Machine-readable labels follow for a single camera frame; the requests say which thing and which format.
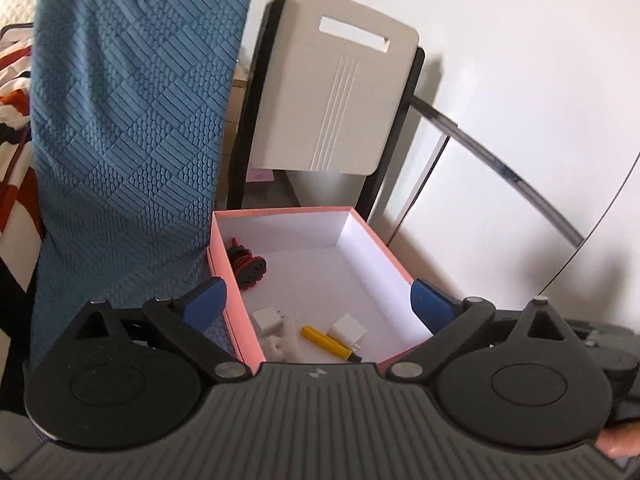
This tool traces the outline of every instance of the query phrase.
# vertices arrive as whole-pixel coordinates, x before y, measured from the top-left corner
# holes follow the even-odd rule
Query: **pink box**
[[[242,293],[226,257],[232,237],[267,261],[263,279]],[[411,310],[412,277],[352,208],[215,211],[208,258],[226,282],[236,353],[254,372],[265,358],[248,312],[268,306],[321,332],[350,314],[367,329],[363,361],[381,368],[431,336]],[[304,362],[342,362],[302,336],[297,343]]]

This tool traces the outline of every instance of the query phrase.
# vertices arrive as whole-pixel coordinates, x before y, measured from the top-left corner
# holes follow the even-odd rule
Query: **striped blanket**
[[[35,267],[43,227],[31,167],[29,90],[33,29],[0,33],[0,409],[23,412]]]

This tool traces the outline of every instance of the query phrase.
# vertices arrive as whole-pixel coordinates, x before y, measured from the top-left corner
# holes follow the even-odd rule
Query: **blue textured fabric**
[[[31,117],[47,235],[36,365],[87,300],[207,275],[226,105],[249,0],[38,0]],[[231,350],[221,319],[207,335]]]

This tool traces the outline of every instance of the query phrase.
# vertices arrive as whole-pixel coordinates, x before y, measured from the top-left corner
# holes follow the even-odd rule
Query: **yellow handle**
[[[316,343],[319,347],[324,348],[328,352],[337,355],[339,358],[345,361],[349,359],[351,350],[346,346],[341,345],[335,339],[331,339],[329,336],[318,332],[315,328],[309,325],[305,325],[300,329],[300,333],[303,337],[306,337],[312,343]]]

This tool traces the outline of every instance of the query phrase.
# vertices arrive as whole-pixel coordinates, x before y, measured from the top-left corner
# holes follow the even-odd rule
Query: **person's skin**
[[[603,430],[596,447],[609,458],[640,455],[640,422]]]

